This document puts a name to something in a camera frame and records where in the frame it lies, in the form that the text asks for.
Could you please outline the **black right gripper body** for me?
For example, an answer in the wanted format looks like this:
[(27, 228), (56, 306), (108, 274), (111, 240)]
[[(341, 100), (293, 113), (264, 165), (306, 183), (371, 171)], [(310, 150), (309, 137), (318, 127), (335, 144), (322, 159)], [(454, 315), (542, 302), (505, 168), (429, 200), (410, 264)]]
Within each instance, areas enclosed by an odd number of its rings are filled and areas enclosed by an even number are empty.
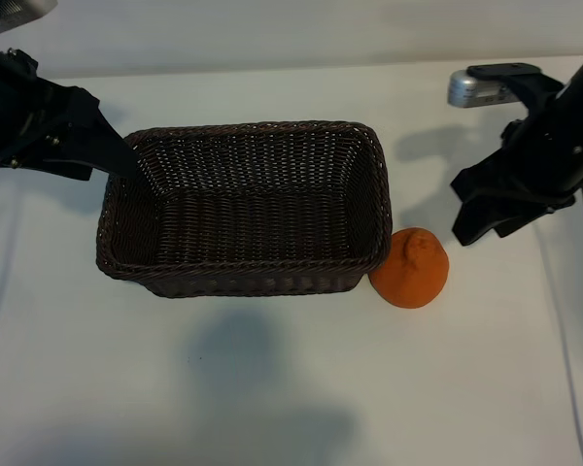
[(507, 195), (553, 208), (583, 183), (583, 92), (519, 98), (528, 116), (504, 144)]

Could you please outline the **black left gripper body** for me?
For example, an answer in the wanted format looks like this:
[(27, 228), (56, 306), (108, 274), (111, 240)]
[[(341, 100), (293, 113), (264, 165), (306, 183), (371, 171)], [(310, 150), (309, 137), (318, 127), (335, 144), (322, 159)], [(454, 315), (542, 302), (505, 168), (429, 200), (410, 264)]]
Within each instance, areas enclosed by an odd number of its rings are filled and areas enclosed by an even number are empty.
[(37, 76), (21, 50), (0, 51), (0, 168), (87, 181), (92, 168), (70, 159), (71, 88)]

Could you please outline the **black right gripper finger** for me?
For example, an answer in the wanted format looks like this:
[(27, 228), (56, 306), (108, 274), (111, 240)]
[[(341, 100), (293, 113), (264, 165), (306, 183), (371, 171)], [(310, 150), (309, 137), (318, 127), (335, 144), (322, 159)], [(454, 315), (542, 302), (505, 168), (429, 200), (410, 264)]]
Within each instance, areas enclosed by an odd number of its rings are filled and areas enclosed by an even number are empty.
[(452, 231), (462, 246), (470, 246), (489, 231), (500, 238), (509, 236), (542, 216), (571, 207), (574, 195), (540, 202), (481, 195), (464, 201)]
[(462, 169), (450, 186), (462, 202), (478, 197), (529, 201), (530, 192), (518, 179), (528, 165), (528, 158), (522, 154), (496, 150), (481, 162)]

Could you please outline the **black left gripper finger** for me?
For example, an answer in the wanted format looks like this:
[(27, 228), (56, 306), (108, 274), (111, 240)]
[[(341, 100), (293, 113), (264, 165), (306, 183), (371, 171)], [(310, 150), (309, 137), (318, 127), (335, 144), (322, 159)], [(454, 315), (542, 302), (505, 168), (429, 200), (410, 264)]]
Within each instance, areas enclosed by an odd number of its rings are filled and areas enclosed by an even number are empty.
[(77, 125), (92, 125), (99, 113), (99, 100), (81, 87), (71, 88), (70, 121)]
[(135, 176), (139, 155), (103, 115), (70, 130), (70, 159), (115, 176)]

